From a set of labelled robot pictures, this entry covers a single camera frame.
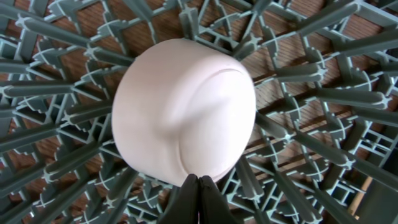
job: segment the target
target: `white rounded object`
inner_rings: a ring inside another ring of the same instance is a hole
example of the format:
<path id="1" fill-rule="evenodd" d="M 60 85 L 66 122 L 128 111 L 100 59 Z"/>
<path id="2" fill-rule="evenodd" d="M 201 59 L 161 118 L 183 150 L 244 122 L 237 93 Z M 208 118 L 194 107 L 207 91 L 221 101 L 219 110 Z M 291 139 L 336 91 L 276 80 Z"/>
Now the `white rounded object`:
<path id="1" fill-rule="evenodd" d="M 256 114 L 254 86 L 234 58 L 191 40 L 161 42 L 121 80 L 112 130 L 133 169 L 181 186 L 188 174 L 215 182 L 238 161 Z"/>

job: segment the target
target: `black object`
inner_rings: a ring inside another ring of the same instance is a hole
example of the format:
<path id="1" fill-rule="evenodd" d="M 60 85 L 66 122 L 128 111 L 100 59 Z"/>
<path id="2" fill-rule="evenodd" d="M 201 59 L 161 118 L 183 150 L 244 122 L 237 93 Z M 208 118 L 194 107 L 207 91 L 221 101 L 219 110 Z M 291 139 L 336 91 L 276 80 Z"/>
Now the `black object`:
<path id="1" fill-rule="evenodd" d="M 198 179 L 190 174 L 181 186 L 177 199 L 169 205 L 158 224 L 238 224 L 225 198 L 209 176 Z"/>

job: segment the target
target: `white ceramic cup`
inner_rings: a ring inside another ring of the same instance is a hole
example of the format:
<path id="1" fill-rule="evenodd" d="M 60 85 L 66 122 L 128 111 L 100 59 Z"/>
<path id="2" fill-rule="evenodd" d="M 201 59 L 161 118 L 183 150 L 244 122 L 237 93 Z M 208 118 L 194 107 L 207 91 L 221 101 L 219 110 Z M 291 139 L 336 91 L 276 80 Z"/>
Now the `white ceramic cup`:
<path id="1" fill-rule="evenodd" d="M 256 99 L 248 71 L 234 58 L 191 40 L 161 42 L 121 80 L 112 130 L 135 170 L 181 186 L 188 174 L 215 182 L 249 141 Z"/>

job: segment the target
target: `white object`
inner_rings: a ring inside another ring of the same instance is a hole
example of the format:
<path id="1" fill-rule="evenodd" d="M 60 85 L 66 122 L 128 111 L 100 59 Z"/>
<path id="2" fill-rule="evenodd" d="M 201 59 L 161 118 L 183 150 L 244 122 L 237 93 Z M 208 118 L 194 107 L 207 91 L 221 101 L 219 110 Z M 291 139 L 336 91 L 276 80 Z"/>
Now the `white object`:
<path id="1" fill-rule="evenodd" d="M 191 173 L 215 182 L 226 175 L 248 143 L 255 113 L 252 80 L 237 60 L 174 39 L 129 67 L 114 99 L 112 129 L 133 169 L 181 186 Z"/>

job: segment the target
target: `plastic grid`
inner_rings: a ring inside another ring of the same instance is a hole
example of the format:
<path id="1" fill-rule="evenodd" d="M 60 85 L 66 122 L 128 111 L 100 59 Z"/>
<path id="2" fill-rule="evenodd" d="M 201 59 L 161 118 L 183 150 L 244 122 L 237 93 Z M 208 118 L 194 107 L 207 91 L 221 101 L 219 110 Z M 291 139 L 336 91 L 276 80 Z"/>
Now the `plastic grid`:
<path id="1" fill-rule="evenodd" d="M 103 5 L 105 23 L 98 28 L 97 35 L 85 37 L 76 12 L 96 2 Z M 245 221 L 255 219 L 258 223 L 318 223 L 323 219 L 322 211 L 326 209 L 340 223 L 357 223 L 344 208 L 350 194 L 362 191 L 356 184 L 344 179 L 344 174 L 350 169 L 356 169 L 398 190 L 398 178 L 379 168 L 398 140 L 398 116 L 385 110 L 388 97 L 398 92 L 398 54 L 396 49 L 388 50 L 398 45 L 398 18 L 383 11 L 385 7 L 396 9 L 397 1 L 381 1 L 378 6 L 354 0 L 328 1 L 319 13 L 306 18 L 290 8 L 293 1 L 222 0 L 221 3 L 214 0 L 222 16 L 208 27 L 201 26 L 200 21 L 206 8 L 210 7 L 210 0 L 204 0 L 200 9 L 188 7 L 187 2 L 190 1 L 169 0 L 165 1 L 163 7 L 152 10 L 144 0 L 124 0 L 126 6 L 137 15 L 131 21 L 115 19 L 115 12 L 111 11 L 107 0 L 54 1 L 48 5 L 52 14 L 45 17 L 47 0 L 32 0 L 29 11 L 12 6 L 13 0 L 0 2 L 0 26 L 3 26 L 0 30 L 6 30 L 9 19 L 15 20 L 22 28 L 19 39 L 0 35 L 0 72 L 9 74 L 7 81 L 1 82 L 0 152 L 4 165 L 0 176 L 1 223 L 20 222 L 29 213 L 33 217 L 32 223 L 49 223 L 60 214 L 64 223 L 116 223 L 123 214 L 127 215 L 129 223 L 136 223 L 137 220 L 152 223 L 161 215 L 163 210 L 158 203 L 158 195 L 164 189 L 172 189 L 172 198 L 178 188 L 139 174 L 129 167 L 117 166 L 114 157 L 120 158 L 120 155 L 110 130 L 113 95 L 104 78 L 134 63 L 121 35 L 123 29 L 145 22 L 156 44 L 158 40 L 152 18 L 175 8 L 180 9 L 180 23 L 187 39 L 232 55 L 238 60 L 267 48 L 275 71 L 271 76 L 256 79 L 255 86 L 264 88 L 270 81 L 277 80 L 283 92 L 284 105 L 266 114 L 258 112 L 256 116 L 266 146 L 245 153 L 221 184 L 220 190 L 228 202 L 240 208 L 234 211 L 236 218 Z M 239 12 L 227 14 L 224 4 L 235 7 Z M 295 21 L 295 30 L 275 35 L 262 17 L 264 11 Z M 344 35 L 345 26 L 353 14 L 382 26 L 383 32 L 359 40 Z M 78 34 L 52 24 L 62 17 L 74 23 Z M 250 17 L 250 22 L 245 27 L 243 38 L 237 42 L 232 38 L 231 23 L 244 17 Z M 261 36 L 251 32 L 256 21 L 261 27 Z M 215 31 L 220 27 L 224 27 L 226 34 Z M 335 51 L 322 54 L 310 46 L 307 37 L 314 32 L 329 38 Z M 212 35 L 215 39 L 212 42 L 203 39 L 200 37 L 202 34 Z M 30 62 L 38 35 L 44 38 L 37 43 L 39 52 Z M 306 62 L 293 67 L 281 67 L 277 59 L 278 43 L 293 35 L 298 35 L 302 41 Z M 95 42 L 108 36 L 115 38 L 123 54 L 96 46 Z M 55 48 L 52 39 L 70 46 Z M 220 47 L 219 41 L 229 43 L 230 47 Z M 73 83 L 68 78 L 60 56 L 77 49 L 85 49 L 85 55 L 90 59 L 86 63 L 87 74 Z M 370 74 L 354 68 L 350 57 L 362 54 L 377 60 L 380 68 Z M 343 83 L 333 88 L 323 88 L 320 82 L 327 71 L 325 62 L 333 58 L 337 59 Z M 96 61 L 113 66 L 99 68 Z M 57 69 L 62 79 L 39 69 L 38 66 L 43 64 Z M 297 100 L 285 86 L 289 82 L 310 82 L 316 91 Z M 89 91 L 85 86 L 89 83 L 100 88 L 106 98 Z M 377 83 L 376 91 L 372 91 L 373 83 Z M 77 94 L 97 102 L 84 105 Z M 326 124 L 309 131 L 300 130 L 300 112 L 313 100 L 321 102 Z M 354 115 L 338 118 L 329 112 L 328 103 L 352 106 Z M 293 128 L 270 119 L 276 114 L 288 114 Z M 28 129 L 23 119 L 40 126 Z M 17 128 L 7 134 L 11 120 Z M 385 133 L 377 133 L 369 129 L 373 122 L 389 127 Z M 311 137 L 316 133 L 329 133 L 333 147 Z M 55 154 L 56 161 L 46 164 L 34 143 L 53 136 L 56 136 L 61 146 Z M 77 147 L 75 140 L 85 145 Z M 305 163 L 293 169 L 279 170 L 278 154 L 294 141 L 300 144 Z M 371 153 L 369 162 L 356 156 L 359 147 Z M 32 155 L 36 163 L 26 169 L 16 170 L 7 153 L 11 150 Z M 98 177 L 92 177 L 83 166 L 95 155 L 100 155 L 103 161 Z M 256 157 L 269 158 L 270 162 L 265 165 L 258 163 Z M 265 177 L 258 179 L 259 174 L 254 174 L 252 168 L 266 174 Z M 57 185 L 57 180 L 69 172 L 74 172 L 78 180 L 69 188 L 62 189 Z M 289 177 L 295 174 L 310 177 L 312 183 Z M 145 179 L 144 189 L 139 195 L 131 196 L 132 183 L 139 176 Z M 47 186 L 40 198 L 34 200 L 24 186 L 38 178 L 44 178 Z M 103 185 L 109 190 L 105 200 L 101 199 L 96 185 Z M 83 193 L 89 202 L 83 215 L 74 217 L 68 208 Z M 14 205 L 8 197 L 10 194 L 19 194 L 22 202 Z"/>

